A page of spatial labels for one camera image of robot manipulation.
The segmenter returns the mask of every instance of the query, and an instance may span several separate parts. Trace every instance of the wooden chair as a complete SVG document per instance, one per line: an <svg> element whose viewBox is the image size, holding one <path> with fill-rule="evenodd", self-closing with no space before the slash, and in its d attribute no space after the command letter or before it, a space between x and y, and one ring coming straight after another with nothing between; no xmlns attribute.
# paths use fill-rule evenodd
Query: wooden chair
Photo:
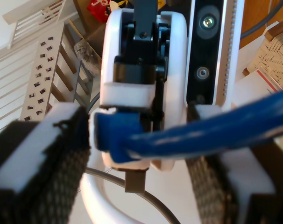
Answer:
<svg viewBox="0 0 283 224"><path fill-rule="evenodd" d="M256 69L262 69L283 89L283 21L265 33L265 40L243 74L247 76Z"/></svg>

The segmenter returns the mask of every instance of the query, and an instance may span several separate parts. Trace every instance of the plastic bag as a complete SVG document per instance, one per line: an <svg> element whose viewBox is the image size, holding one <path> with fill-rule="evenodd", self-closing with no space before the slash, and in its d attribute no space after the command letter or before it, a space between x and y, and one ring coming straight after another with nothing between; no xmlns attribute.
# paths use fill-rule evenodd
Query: plastic bag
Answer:
<svg viewBox="0 0 283 224"><path fill-rule="evenodd" d="M101 73L101 58L86 40L81 40L74 46L77 58L82 61L85 67L95 76Z"/></svg>

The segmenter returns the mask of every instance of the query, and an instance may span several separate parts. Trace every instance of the black cable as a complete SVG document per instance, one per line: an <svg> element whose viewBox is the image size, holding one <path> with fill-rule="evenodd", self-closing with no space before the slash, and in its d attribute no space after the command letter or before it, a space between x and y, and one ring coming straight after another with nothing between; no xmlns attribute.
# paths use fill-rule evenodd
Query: black cable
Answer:
<svg viewBox="0 0 283 224"><path fill-rule="evenodd" d="M257 31L258 29L260 29L262 26L264 26L267 22L269 22L275 16L275 14L281 9L281 7L283 7L283 0L280 0L279 3L276 5L276 7L258 24L256 24L251 29L242 33L240 38L243 39L247 37L248 35L251 35L253 32Z"/></svg>
<svg viewBox="0 0 283 224"><path fill-rule="evenodd" d="M100 170L93 169L93 168L86 168L85 173L103 178L104 180L110 181L112 183L115 183L119 185L120 187L125 188L125 181L121 178L118 178L114 175L104 173ZM179 220L176 218L176 216L168 209L168 207L165 206L158 198L156 198L154 195L150 194L149 192L145 191L143 194L137 194L139 197L145 199L148 201L151 205L153 205L160 213L166 218L166 220L170 224L180 224Z"/></svg>
<svg viewBox="0 0 283 224"><path fill-rule="evenodd" d="M100 98L100 92L97 93L96 96L94 96L94 98L91 100L88 111L90 112L91 108L95 105L95 103L97 102L97 100Z"/></svg>

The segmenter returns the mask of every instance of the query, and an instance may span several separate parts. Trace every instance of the camera lens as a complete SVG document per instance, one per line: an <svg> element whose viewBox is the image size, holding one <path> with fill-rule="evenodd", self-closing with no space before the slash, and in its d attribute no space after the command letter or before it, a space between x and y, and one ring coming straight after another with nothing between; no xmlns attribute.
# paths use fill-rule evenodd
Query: camera lens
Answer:
<svg viewBox="0 0 283 224"><path fill-rule="evenodd" d="M215 24L216 24L216 19L213 15L205 15L200 20L200 26L203 29L212 29L214 28Z"/></svg>

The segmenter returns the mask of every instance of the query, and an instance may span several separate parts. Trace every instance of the red package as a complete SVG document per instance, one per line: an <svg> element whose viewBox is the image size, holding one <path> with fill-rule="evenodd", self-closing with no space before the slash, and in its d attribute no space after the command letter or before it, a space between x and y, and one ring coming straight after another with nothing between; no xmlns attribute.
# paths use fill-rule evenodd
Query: red package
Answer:
<svg viewBox="0 0 283 224"><path fill-rule="evenodd" d="M107 22L108 14L106 7L109 6L110 0L91 0L87 9L99 22Z"/></svg>

